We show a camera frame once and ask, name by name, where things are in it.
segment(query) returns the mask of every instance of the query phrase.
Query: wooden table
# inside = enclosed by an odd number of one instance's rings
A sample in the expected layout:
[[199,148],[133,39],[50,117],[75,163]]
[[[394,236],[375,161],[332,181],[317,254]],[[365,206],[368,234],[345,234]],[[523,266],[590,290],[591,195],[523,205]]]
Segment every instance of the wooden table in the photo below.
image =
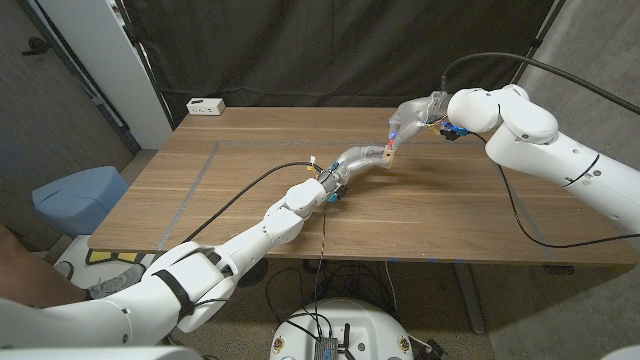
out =
[[[276,165],[314,155],[327,167],[352,146],[384,144],[387,120],[394,111],[227,108],[221,116],[187,116],[91,236],[89,246],[166,251]],[[573,249],[534,244],[520,232],[503,181],[477,138],[449,142],[425,130],[414,140],[396,153],[392,169],[372,169],[350,180],[347,196],[327,207],[325,258],[636,263],[636,253],[625,241]],[[561,188],[533,176],[506,173],[517,192],[523,223],[531,234],[538,234],[534,236],[566,244],[617,234],[604,217]],[[209,245],[228,240],[259,222],[288,188],[311,176],[303,166],[277,171],[195,240]],[[296,240],[269,256],[317,258],[321,238],[322,215],[315,213]]]

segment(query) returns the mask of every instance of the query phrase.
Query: blue container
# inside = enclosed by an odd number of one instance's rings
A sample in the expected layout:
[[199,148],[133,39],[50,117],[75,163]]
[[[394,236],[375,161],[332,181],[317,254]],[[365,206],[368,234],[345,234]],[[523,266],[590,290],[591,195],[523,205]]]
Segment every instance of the blue container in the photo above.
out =
[[129,188],[113,166],[69,175],[33,190],[36,211],[75,238],[92,234]]

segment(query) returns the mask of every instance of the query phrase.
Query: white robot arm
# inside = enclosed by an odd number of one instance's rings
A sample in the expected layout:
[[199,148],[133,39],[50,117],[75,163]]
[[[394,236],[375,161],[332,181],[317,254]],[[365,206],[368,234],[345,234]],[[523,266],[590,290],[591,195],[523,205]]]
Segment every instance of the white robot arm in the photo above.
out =
[[46,309],[0,299],[0,348],[155,345],[176,325],[195,330],[270,249],[296,238],[313,205],[339,199],[349,177],[364,168],[386,165],[383,151],[347,150],[318,180],[289,189],[255,226],[220,246],[179,245],[154,262],[138,284],[114,295]]
[[[402,108],[412,111],[403,114]],[[619,228],[640,233],[640,172],[559,132],[556,118],[530,102],[521,87],[434,92],[408,101],[390,120],[390,138],[398,135],[393,148],[407,140],[401,134],[415,135],[445,115],[451,124],[475,133],[498,126],[485,146],[491,160],[562,186]]]

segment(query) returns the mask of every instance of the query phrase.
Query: black backdrop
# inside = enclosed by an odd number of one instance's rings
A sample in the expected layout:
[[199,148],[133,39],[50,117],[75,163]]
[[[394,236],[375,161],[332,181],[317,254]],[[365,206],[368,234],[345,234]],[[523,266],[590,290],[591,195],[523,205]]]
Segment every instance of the black backdrop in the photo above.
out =
[[[192,97],[227,106],[396,107],[481,51],[525,55],[553,0],[127,0],[177,123]],[[460,66],[452,89],[507,84],[509,60]]]

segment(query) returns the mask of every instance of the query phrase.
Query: sneaker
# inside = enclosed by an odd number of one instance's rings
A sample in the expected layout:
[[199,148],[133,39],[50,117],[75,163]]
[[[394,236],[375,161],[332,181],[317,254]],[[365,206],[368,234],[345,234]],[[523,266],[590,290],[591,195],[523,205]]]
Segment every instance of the sneaker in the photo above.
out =
[[73,264],[68,261],[61,261],[57,263],[53,268],[67,280],[71,280],[71,277],[73,276]]
[[140,279],[142,279],[142,274],[144,274],[145,270],[146,269],[144,265],[135,264],[127,271],[114,277],[111,280],[107,280],[104,282],[98,281],[96,285],[87,288],[87,291],[89,291],[89,294],[94,300],[113,295],[118,291],[124,290],[129,286],[139,282]]

